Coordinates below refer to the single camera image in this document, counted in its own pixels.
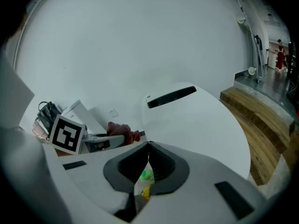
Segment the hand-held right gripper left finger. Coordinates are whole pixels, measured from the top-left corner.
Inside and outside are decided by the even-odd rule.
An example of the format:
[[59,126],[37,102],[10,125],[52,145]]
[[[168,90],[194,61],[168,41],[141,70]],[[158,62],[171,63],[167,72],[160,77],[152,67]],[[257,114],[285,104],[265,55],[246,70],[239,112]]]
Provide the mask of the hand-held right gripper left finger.
[[115,190],[105,178],[103,169],[110,159],[135,149],[143,143],[140,141],[107,151],[61,156],[59,160],[67,175],[88,199],[117,220],[130,223],[149,200],[149,178],[146,176],[149,165],[139,173],[136,171],[139,161],[147,161],[148,158],[139,156],[138,159],[121,166],[125,176],[135,178],[132,189],[128,193]]

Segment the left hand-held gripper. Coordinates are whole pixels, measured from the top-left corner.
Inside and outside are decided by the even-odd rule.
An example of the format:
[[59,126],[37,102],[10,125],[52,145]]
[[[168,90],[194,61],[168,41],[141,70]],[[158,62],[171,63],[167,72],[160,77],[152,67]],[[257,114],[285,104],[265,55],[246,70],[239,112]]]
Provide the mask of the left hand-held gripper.
[[74,122],[62,115],[56,116],[49,140],[55,149],[72,155],[80,154],[83,142],[109,142],[110,146],[120,146],[124,141],[123,135],[107,136],[103,133],[89,133],[85,124]]

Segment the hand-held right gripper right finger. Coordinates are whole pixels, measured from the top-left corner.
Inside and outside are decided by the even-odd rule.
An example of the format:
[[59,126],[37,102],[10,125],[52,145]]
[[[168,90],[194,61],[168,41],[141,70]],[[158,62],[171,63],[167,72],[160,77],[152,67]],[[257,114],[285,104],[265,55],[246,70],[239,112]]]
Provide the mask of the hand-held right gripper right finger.
[[266,199],[245,178],[221,162],[201,154],[166,144],[161,146],[185,159],[190,173],[174,193],[151,196],[132,221],[134,224],[234,224],[238,223],[216,184],[227,182],[253,209],[262,208]]

